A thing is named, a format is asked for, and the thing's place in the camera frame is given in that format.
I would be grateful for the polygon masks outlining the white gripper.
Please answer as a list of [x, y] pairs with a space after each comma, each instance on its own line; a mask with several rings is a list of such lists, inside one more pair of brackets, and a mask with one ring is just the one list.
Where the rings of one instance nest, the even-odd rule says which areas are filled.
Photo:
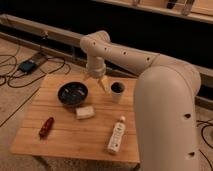
[[[101, 86], [103, 91], [107, 94], [110, 93], [110, 86], [108, 77], [104, 76], [106, 73], [106, 64], [103, 58], [88, 56], [86, 64], [87, 73], [93, 78], [100, 78], [98, 84]], [[84, 75], [83, 80], [87, 81], [90, 76]]]

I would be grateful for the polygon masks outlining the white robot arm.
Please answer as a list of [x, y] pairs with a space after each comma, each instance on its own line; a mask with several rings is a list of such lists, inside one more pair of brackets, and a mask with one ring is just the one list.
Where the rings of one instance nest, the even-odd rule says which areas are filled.
[[201, 86], [192, 64], [114, 44], [105, 31], [80, 39], [87, 74], [101, 79], [108, 61], [138, 76], [133, 106], [142, 171], [199, 171], [195, 96]]

